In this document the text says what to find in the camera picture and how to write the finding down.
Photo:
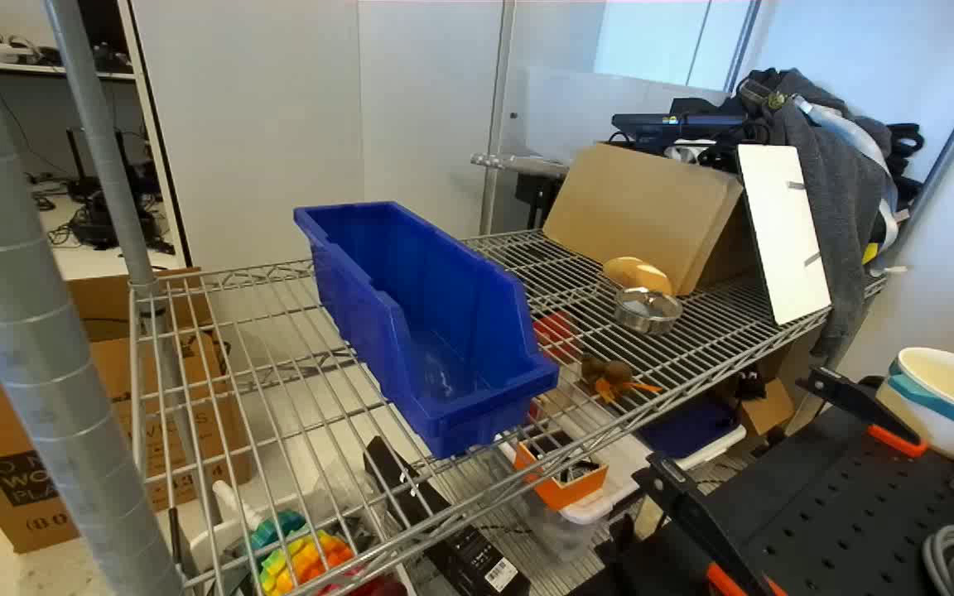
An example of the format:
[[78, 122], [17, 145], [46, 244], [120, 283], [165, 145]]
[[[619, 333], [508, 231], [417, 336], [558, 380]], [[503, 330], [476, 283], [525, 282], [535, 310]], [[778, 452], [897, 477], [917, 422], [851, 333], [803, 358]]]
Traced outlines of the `blue plastic storage bin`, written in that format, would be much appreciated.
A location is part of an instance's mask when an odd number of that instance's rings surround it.
[[319, 301], [433, 457], [527, 419], [558, 384], [525, 283], [398, 203], [308, 204]]

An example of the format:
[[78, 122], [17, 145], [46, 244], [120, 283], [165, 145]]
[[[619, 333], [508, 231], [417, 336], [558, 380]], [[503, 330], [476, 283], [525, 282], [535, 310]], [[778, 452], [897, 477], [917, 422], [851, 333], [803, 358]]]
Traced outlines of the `orange black tool box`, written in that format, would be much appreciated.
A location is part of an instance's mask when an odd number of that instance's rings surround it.
[[610, 468], [596, 457], [554, 462], [574, 442], [570, 433], [525, 437], [514, 452], [514, 468], [527, 474], [538, 498], [550, 511], [567, 511], [602, 491]]

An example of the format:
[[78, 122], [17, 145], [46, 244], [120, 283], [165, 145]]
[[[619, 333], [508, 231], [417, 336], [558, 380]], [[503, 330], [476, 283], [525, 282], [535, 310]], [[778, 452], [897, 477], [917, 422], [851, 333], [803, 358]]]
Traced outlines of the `cardboard box on floor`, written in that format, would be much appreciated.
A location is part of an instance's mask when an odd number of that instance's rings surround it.
[[[132, 433], [131, 287], [122, 279], [89, 279], [75, 282], [69, 292], [87, 324], [89, 352], [109, 393], [114, 413], [122, 433]], [[185, 452], [179, 433], [164, 427], [155, 417], [154, 352], [144, 348], [144, 439], [147, 471], [154, 474], [150, 498], [155, 511], [164, 511], [171, 498], [190, 504], [195, 497], [199, 477], [240, 484], [252, 477], [240, 397], [226, 380], [226, 342], [211, 330], [210, 301], [199, 294], [176, 298], [172, 324], [179, 330], [185, 365], [183, 380], [190, 384], [203, 471], [183, 474]], [[43, 471], [43, 461], [36, 457], [26, 430], [20, 427], [3, 387], [0, 528], [17, 551], [78, 540], [78, 527], [57, 497], [57, 487]]]

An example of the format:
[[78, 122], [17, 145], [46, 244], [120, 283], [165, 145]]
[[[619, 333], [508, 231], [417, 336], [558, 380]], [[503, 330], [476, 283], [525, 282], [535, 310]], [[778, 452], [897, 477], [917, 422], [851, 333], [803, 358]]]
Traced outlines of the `small brown object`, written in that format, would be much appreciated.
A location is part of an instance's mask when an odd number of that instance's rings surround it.
[[582, 384], [599, 397], [599, 401], [617, 401], [638, 387], [638, 374], [623, 360], [582, 360]]

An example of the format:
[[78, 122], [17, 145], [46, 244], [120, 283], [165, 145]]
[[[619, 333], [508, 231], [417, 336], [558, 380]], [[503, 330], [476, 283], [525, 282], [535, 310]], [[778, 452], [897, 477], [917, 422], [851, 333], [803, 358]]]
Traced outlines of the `round silver metal tin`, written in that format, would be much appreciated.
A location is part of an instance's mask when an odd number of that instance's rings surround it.
[[617, 321], [639, 333], [658, 333], [675, 324], [683, 304], [674, 294], [652, 287], [623, 287], [617, 294]]

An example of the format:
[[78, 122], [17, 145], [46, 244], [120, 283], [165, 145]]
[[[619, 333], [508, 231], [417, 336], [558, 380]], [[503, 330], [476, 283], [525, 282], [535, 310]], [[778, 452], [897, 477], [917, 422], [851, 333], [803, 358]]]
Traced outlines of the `brown cardboard sheet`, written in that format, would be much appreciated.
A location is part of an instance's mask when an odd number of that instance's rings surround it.
[[623, 145], [593, 145], [567, 173], [543, 236], [593, 261], [638, 253], [692, 294], [741, 183]]

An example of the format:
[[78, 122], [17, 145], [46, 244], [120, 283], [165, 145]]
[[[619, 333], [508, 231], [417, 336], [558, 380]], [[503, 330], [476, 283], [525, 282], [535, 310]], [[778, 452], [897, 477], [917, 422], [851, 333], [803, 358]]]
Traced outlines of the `rainbow coloured toy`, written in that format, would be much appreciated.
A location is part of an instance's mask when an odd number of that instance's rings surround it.
[[259, 519], [250, 528], [250, 545], [259, 556], [262, 596], [293, 596], [301, 583], [311, 583], [354, 556], [344, 535], [311, 528], [295, 511]]

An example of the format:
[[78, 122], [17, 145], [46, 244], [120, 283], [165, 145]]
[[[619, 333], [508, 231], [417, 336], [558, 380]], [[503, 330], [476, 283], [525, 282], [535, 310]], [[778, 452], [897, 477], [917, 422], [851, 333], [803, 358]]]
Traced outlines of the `white board panel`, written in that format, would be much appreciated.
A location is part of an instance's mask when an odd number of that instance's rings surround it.
[[738, 149], [761, 279], [778, 324], [832, 304], [809, 186], [796, 145]]

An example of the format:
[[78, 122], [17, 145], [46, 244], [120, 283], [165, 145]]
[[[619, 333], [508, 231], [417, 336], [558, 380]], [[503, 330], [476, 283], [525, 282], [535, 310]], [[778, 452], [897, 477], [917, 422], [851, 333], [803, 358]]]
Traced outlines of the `black orange clamp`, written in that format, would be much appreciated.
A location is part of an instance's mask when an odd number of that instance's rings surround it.
[[803, 378], [803, 387], [823, 397], [826, 405], [861, 419], [865, 433], [878, 439], [882, 448], [907, 461], [917, 461], [928, 452], [928, 439], [911, 422], [904, 422], [891, 407], [886, 407], [872, 387], [847, 380], [846, 374], [832, 366], [813, 366]]

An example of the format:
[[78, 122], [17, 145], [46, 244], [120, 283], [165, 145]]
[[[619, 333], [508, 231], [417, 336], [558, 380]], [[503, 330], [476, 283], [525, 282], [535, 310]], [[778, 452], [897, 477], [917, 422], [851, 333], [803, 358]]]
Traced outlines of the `black perforated board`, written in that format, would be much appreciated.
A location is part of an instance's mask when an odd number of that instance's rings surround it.
[[705, 497], [790, 596], [934, 596], [924, 540], [954, 524], [954, 461], [907, 461], [826, 413]]

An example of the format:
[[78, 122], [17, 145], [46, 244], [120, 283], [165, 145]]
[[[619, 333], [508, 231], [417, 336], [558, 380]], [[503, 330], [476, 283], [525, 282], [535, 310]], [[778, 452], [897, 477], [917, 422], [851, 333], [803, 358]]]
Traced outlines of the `grey shelf pole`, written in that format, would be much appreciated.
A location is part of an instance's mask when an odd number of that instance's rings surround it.
[[0, 384], [114, 596], [183, 596], [0, 117]]

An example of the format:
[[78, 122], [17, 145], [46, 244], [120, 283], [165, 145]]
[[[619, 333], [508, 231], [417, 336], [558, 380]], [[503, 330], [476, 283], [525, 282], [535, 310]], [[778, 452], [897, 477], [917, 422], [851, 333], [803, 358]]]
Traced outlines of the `white bowl with teal rim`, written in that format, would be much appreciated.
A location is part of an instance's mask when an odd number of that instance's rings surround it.
[[886, 380], [923, 430], [923, 437], [954, 461], [954, 352], [902, 348]]

